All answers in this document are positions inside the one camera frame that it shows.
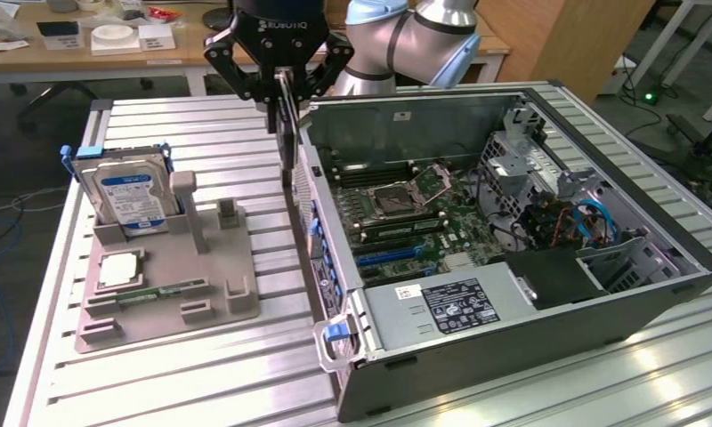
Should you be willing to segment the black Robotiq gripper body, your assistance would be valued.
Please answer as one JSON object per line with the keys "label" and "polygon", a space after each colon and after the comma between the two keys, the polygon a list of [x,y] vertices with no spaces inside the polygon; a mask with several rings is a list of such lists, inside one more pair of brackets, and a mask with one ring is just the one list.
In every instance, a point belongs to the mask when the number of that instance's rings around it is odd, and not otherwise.
{"label": "black Robotiq gripper body", "polygon": [[261,67],[305,66],[328,34],[323,1],[233,2],[231,40]]}

